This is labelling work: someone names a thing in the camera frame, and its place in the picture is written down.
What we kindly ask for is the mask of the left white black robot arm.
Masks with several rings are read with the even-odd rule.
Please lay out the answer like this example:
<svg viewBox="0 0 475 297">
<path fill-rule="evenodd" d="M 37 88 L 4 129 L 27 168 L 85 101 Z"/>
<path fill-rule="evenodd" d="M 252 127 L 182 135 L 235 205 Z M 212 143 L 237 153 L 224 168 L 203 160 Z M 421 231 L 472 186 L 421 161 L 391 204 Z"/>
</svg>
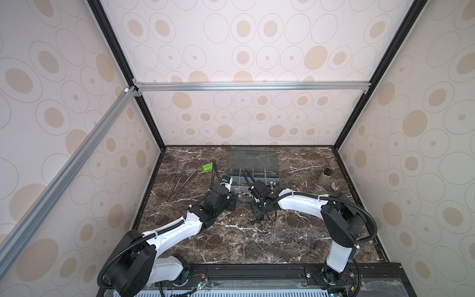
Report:
<svg viewBox="0 0 475 297">
<path fill-rule="evenodd" d="M 179 219 L 152 231 L 127 232 L 98 273 L 98 286 L 115 290 L 122 297 L 134 297 L 146 285 L 184 276 L 187 268 L 178 256 L 161 255 L 211 227 L 225 210 L 233 210 L 236 199 L 230 188 L 228 176 L 211 181 L 206 195 Z"/>
</svg>

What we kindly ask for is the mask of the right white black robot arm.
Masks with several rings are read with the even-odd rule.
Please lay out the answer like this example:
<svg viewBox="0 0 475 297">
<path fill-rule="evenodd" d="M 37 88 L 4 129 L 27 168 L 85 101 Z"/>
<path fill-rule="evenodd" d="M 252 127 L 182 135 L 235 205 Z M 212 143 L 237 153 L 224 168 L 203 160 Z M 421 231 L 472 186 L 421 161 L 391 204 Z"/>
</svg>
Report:
<svg viewBox="0 0 475 297">
<path fill-rule="evenodd" d="M 244 180 L 254 199 L 251 205 L 255 222 L 269 218 L 269 213 L 277 210 L 294 210 L 324 221 L 332 243 L 325 266 L 316 278 L 320 286 L 339 285 L 359 245 L 377 236 L 373 216 L 341 192 L 315 195 L 283 187 L 271 188 L 254 179 L 248 170 L 244 171 Z"/>
</svg>

